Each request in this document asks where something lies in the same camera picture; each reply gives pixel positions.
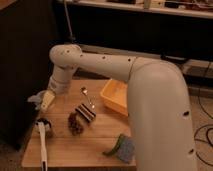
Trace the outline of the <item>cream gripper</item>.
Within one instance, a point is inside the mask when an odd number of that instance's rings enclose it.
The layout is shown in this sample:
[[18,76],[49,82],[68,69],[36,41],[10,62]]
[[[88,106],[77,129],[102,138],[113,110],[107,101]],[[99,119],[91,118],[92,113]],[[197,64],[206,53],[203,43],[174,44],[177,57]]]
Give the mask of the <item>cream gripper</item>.
[[40,91],[36,95],[30,96],[27,101],[35,104],[36,110],[46,111],[55,98],[55,94],[51,90],[46,92]]

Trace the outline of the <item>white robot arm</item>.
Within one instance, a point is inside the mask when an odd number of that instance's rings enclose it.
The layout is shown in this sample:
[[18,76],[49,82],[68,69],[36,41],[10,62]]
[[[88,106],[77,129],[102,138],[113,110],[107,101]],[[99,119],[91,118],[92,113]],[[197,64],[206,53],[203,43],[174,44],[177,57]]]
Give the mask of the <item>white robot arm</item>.
[[42,112],[79,68],[123,81],[137,171],[198,171],[189,93],[178,67],[159,59],[84,53],[76,44],[52,47],[49,58],[54,68],[39,101]]

